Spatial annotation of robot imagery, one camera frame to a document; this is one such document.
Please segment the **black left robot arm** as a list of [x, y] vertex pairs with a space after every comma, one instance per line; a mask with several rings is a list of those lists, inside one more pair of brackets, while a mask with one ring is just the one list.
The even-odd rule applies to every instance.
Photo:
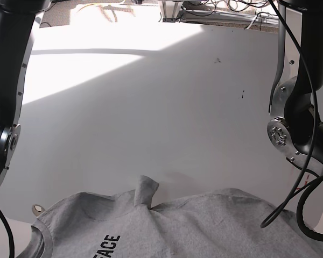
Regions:
[[271, 1], [279, 19], [278, 64], [270, 92], [267, 134], [299, 175], [285, 200], [261, 223], [269, 226], [299, 196], [296, 220], [309, 238], [323, 234], [308, 228], [303, 210], [323, 183], [323, 122], [317, 91], [323, 86], [323, 1]]

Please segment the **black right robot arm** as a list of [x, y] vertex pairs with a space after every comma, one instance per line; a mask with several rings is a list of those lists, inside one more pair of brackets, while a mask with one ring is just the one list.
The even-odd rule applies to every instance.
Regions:
[[[25, 75], [36, 31], [50, 1], [0, 1], [0, 187], [9, 170], [20, 136]], [[15, 255], [12, 230], [0, 210], [9, 240], [9, 256]]]

